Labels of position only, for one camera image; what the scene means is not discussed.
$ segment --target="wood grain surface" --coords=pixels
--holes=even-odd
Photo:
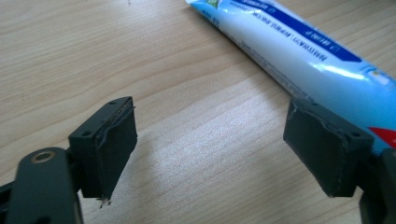
[[[396,1],[279,0],[396,77]],[[283,142],[289,94],[183,0],[0,0],[0,185],[131,95],[138,144],[86,223],[360,223]]]

